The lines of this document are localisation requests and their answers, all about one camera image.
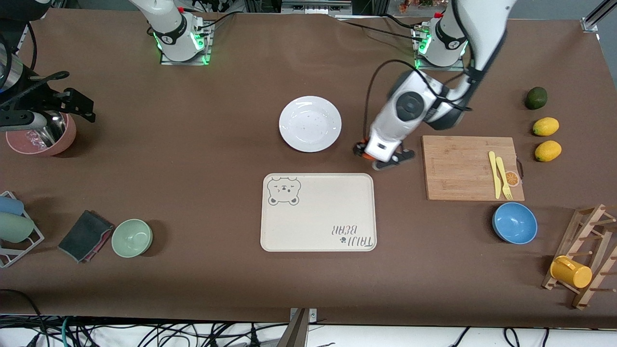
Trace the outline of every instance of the folded cloth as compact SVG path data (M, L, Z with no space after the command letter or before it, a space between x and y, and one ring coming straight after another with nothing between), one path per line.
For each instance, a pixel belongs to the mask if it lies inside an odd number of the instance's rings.
M84 211L58 248L77 262L89 261L109 238L114 225L92 211Z

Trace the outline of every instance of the yellow knife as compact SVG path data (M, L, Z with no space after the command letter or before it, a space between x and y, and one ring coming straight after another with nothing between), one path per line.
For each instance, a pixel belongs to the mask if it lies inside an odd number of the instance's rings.
M505 169L503 167L503 160L501 159L501 157L497 157L495 158L495 161L497 163L497 168L499 169L499 174L501 174L502 180L503 180L503 187L502 187L503 196L505 196L505 198L508 200L512 200L512 192L510 191L508 180L505 178Z
M501 181L497 176L497 164L495 163L495 152L489 152L489 160L491 161L491 170L493 170L493 181L495 181L495 199L499 199L501 195Z

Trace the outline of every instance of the yellow mug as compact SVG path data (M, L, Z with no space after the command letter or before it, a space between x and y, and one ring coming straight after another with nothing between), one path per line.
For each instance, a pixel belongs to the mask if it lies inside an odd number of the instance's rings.
M591 282L591 269L566 256L558 256L550 265L550 275L576 288L586 287Z

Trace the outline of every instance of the mug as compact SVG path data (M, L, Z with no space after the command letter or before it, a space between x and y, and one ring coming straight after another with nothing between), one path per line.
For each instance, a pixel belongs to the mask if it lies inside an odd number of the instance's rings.
M591 282L592 272L583 264L558 256L550 265L550 275L576 288L584 288Z
M19 243L26 240L35 229L35 223L26 217L0 212L0 238Z
M23 202L11 199L8 196L0 196L0 212L22 215Z

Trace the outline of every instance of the blue bowl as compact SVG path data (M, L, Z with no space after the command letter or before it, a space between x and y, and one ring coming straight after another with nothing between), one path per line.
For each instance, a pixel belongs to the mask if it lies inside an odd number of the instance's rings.
M505 203L493 215L493 229L504 241L524 245L536 237L538 223L526 206Z

